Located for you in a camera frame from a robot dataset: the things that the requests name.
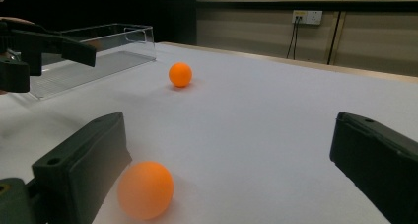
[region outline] background wall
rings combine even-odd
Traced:
[[[316,63],[326,63],[334,33],[334,12],[324,11],[319,26],[300,25],[293,35],[293,11],[263,9],[197,10],[197,44]]]
[[[125,23],[154,27],[156,41],[195,43],[195,0],[5,0],[1,16],[50,30]]]

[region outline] white table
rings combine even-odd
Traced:
[[[416,79],[156,49],[156,62],[47,100],[2,96],[1,178],[28,182],[42,155],[94,118],[123,112],[134,163],[158,161],[174,177],[171,206],[150,223],[388,223],[329,160],[335,119],[356,113],[418,140]],[[184,89],[168,78],[178,61],[193,69]],[[94,223],[141,222],[122,213],[113,188]]]

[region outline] screw hole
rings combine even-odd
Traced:
[[[3,192],[6,192],[9,188],[10,186],[7,184],[0,184],[0,195],[3,194]]]
[[[57,163],[59,163],[61,160],[59,160],[59,158],[52,158],[51,160],[49,160],[47,162],[48,165],[55,165]]]

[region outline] robotic arm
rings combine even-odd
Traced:
[[[64,59],[94,67],[96,49],[48,31],[40,25],[13,20],[0,20],[0,53],[20,52],[20,58],[0,56],[0,90],[25,93],[30,89],[30,76],[41,76],[42,54],[61,54]]]

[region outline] clear plastic box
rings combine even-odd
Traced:
[[[38,99],[156,60],[153,28],[149,26],[110,24],[62,34],[95,47],[96,65],[90,67],[60,55],[43,54],[42,75],[31,77],[30,94]]]

